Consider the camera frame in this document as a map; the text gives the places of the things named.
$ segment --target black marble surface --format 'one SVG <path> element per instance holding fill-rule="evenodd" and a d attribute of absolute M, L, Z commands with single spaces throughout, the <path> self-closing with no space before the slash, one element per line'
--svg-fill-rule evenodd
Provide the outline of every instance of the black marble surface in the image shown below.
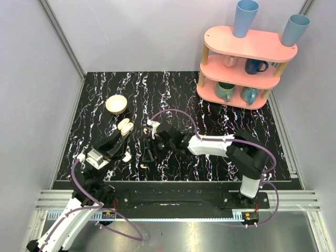
<path fill-rule="evenodd" d="M 143 128 L 147 119 L 160 110 L 175 108 L 195 119 L 200 134 L 233 134 L 239 129 L 250 131 L 266 144 L 277 159 L 276 169 L 268 174 L 268 179 L 289 181 L 287 163 L 269 104 L 251 111 L 210 103 L 197 95 L 197 80 L 198 72 L 191 71 L 88 73 L 57 180 L 69 180 L 74 158 L 90 148 L 96 139 L 110 136 L 124 117 L 135 124 L 128 144 L 133 158 L 128 164 L 120 161 L 110 163 L 107 181 L 238 180 L 236 167 L 228 159 L 217 156 L 182 157 L 169 153 L 148 169 L 140 168 Z M 128 110 L 122 115 L 114 116 L 104 106 L 105 101 L 114 94 L 122 94 L 128 100 Z M 191 121 L 175 112 L 162 114 L 156 120 L 166 120 L 184 132 L 193 131 Z"/>

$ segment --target pink mug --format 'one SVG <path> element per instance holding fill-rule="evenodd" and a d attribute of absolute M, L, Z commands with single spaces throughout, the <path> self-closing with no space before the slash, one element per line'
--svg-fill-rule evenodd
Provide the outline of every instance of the pink mug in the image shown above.
<path fill-rule="evenodd" d="M 223 65 L 226 67 L 235 67 L 239 57 L 231 55 L 223 55 Z"/>

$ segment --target shelf tier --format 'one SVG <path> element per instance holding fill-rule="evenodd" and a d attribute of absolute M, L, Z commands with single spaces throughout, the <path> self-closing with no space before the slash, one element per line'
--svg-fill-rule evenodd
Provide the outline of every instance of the shelf tier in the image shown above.
<path fill-rule="evenodd" d="M 239 107 L 239 108 L 243 108 L 243 109 L 250 109 L 250 110 L 260 109 L 262 106 L 265 105 L 265 103 L 267 101 L 267 99 L 261 98 L 261 94 L 263 92 L 261 90 L 259 92 L 256 100 L 254 101 L 254 103 L 252 105 L 248 105 L 246 103 L 246 101 L 244 101 L 240 97 L 240 92 L 242 91 L 243 87 L 242 86 L 236 86 L 236 90 L 235 90 L 235 92 L 234 92 L 234 94 L 231 98 L 231 101 L 227 102 L 224 99 L 219 98 L 215 94 L 216 85 L 217 85 L 217 81 L 205 78 L 204 79 L 204 85 L 202 87 L 197 85 L 197 93 L 202 99 L 210 101 L 210 102 L 215 102 L 215 103 L 219 103 L 219 104 L 229 105 L 229 106 L 233 106 L 233 107 Z"/>
<path fill-rule="evenodd" d="M 230 68 L 225 67 L 222 61 L 223 55 L 209 55 L 207 64 L 201 64 L 203 75 L 210 80 L 258 89 L 271 89 L 280 81 L 280 77 L 273 76 L 276 68 L 271 64 L 265 72 L 249 75 L 245 71 L 245 58 L 240 58 L 237 65 Z"/>
<path fill-rule="evenodd" d="M 219 54 L 279 63 L 290 61 L 298 52 L 297 45 L 284 46 L 278 33 L 249 30 L 246 37 L 237 38 L 232 31 L 230 26 L 212 27 L 205 33 L 204 43 L 211 51 Z"/>

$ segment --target green mug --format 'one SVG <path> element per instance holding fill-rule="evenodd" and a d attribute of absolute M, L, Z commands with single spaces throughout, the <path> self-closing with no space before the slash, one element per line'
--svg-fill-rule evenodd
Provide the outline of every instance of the green mug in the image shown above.
<path fill-rule="evenodd" d="M 232 95 L 235 92 L 235 85 L 225 82 L 218 82 L 215 92 L 219 98 L 224 99 L 225 101 L 231 101 Z"/>

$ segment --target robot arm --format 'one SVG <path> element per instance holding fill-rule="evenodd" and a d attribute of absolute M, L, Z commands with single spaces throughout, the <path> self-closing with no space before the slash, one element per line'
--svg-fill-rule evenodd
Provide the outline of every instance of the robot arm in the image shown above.
<path fill-rule="evenodd" d="M 155 158 L 163 158 L 167 151 L 175 151 L 182 155 L 217 155 L 229 158 L 242 174 L 240 193 L 249 199 L 255 198 L 262 171 L 269 160 L 264 151 L 247 144 L 226 141 L 239 139 L 256 143 L 265 147 L 249 132 L 240 130 L 236 134 L 225 136 L 205 136 L 182 134 L 168 123 L 148 121 L 149 137 L 144 140 L 144 162 L 153 162 Z"/>
<path fill-rule="evenodd" d="M 131 154 L 126 151 L 126 148 L 133 126 L 129 119 L 122 120 L 118 124 L 118 130 L 111 137 L 97 142 L 88 153 L 77 156 L 80 162 L 87 162 L 85 169 L 76 171 L 80 186 L 105 207 L 112 207 L 114 199 L 114 188 L 103 181 L 108 171 L 107 164 L 116 159 L 124 162 L 131 160 Z M 30 252 L 68 251 L 85 224 L 101 208 L 87 198 L 73 180 L 71 180 L 71 187 L 72 198 L 66 208 L 45 235 L 39 240 L 28 243 L 27 249 Z"/>

